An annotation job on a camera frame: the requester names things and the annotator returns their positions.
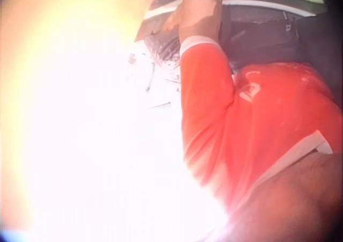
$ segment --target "hand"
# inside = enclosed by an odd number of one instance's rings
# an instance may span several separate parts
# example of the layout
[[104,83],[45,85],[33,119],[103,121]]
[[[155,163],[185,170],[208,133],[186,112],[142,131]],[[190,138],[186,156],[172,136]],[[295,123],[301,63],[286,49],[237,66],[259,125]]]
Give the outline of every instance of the hand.
[[183,3],[181,3],[176,8],[176,10],[170,14],[164,26],[162,27],[162,31],[170,31],[174,29],[176,26],[178,26],[181,21],[182,12],[183,12]]

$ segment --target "red shirt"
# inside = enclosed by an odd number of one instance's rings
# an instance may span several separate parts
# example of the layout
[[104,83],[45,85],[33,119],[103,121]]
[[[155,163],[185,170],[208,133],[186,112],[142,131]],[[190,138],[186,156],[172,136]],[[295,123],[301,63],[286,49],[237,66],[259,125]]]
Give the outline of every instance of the red shirt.
[[184,159],[230,213],[313,149],[342,152],[341,111],[311,66],[249,65],[234,81],[226,55],[205,39],[181,49]]

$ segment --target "skin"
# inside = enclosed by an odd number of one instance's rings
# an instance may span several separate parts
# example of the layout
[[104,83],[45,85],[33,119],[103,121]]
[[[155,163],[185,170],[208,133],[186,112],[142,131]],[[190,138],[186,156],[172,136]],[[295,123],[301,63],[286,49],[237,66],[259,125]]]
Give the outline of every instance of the skin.
[[[183,0],[181,43],[194,35],[218,41],[220,20],[221,0]],[[220,241],[321,241],[341,213],[341,170],[341,154],[305,156],[256,188]]]
[[[179,23],[181,42],[192,35],[203,35],[218,40],[220,1],[185,0]],[[102,42],[109,41],[117,45],[120,51],[125,51],[135,39],[144,13],[151,2],[152,0],[2,0],[1,225],[3,228],[12,230],[31,228],[34,213],[38,208],[35,208],[36,199],[30,196],[27,185],[29,170],[24,171],[24,165],[25,162],[44,161],[54,153],[51,150],[50,154],[41,151],[38,155],[26,154],[25,145],[28,139],[31,139],[32,143],[39,143],[53,135],[37,133],[36,137],[30,137],[32,130],[39,124],[39,120],[34,120],[28,114],[32,111],[34,102],[41,96],[34,92],[35,85],[40,82],[43,74],[52,77],[59,74],[61,69],[56,66],[63,66],[64,73],[73,73],[76,64],[83,73],[93,71],[94,64],[90,56],[101,57],[102,62],[106,63],[102,68],[106,71],[114,70],[115,54],[108,54]],[[53,89],[45,92],[53,95]],[[72,92],[73,90],[67,90],[66,94],[61,94],[58,98],[67,100],[68,93]],[[63,100],[59,104],[56,103],[56,106],[68,106]],[[58,120],[60,126],[68,129],[71,123],[66,122],[67,119],[63,118],[63,115],[64,109],[56,108],[50,117]],[[51,148],[59,145],[58,138],[54,139],[56,140],[48,140]],[[71,161],[63,154],[53,156],[59,157],[61,166],[68,165]],[[335,218],[334,213],[338,208],[337,191],[341,186],[341,183],[337,182],[341,180],[338,174],[340,165],[339,157],[328,156],[326,164],[313,164],[313,168],[308,168],[304,164],[303,169],[299,167],[298,171],[285,170],[285,176],[261,187],[244,211],[238,214],[239,217],[231,234],[232,238],[236,241],[252,241],[252,237],[249,236],[254,235],[261,238],[258,241],[267,241],[265,239],[267,237],[274,238],[271,241],[281,241],[276,239],[280,236],[284,241],[303,241],[304,237],[316,241],[315,238],[325,233],[327,227],[324,223],[329,225]],[[40,171],[50,173],[53,170],[54,167]],[[70,175],[68,179],[72,180],[74,177]],[[260,205],[265,200],[271,202],[270,209],[268,212],[259,212]],[[280,204],[285,207],[280,209],[278,207]],[[288,215],[289,209],[292,210],[292,216]],[[282,226],[283,221],[286,221],[287,225]],[[251,222],[259,226],[242,231],[240,227]],[[270,229],[271,225],[277,228],[275,233],[272,233],[275,229]]]

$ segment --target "white stripe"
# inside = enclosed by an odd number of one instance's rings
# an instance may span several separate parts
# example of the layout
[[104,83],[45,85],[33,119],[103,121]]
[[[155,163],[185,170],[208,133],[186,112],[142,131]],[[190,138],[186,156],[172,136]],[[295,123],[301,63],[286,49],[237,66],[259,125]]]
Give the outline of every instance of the white stripe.
[[215,40],[210,39],[209,37],[199,35],[190,36],[182,42],[180,48],[180,56],[182,56],[182,54],[185,53],[186,50],[199,44],[213,44],[220,48],[219,44]]
[[268,170],[266,170],[249,188],[248,192],[237,204],[237,207],[234,211],[237,211],[239,208],[242,207],[242,205],[244,205],[247,202],[247,200],[249,199],[249,197],[251,196],[252,192],[256,187],[266,182],[276,174],[280,173],[282,170],[286,169],[291,164],[300,160],[306,154],[308,154],[314,149],[318,150],[320,153],[332,153],[332,149],[329,143],[325,140],[320,131],[315,131],[313,134],[300,140],[282,157],[280,157],[280,159],[278,159]]

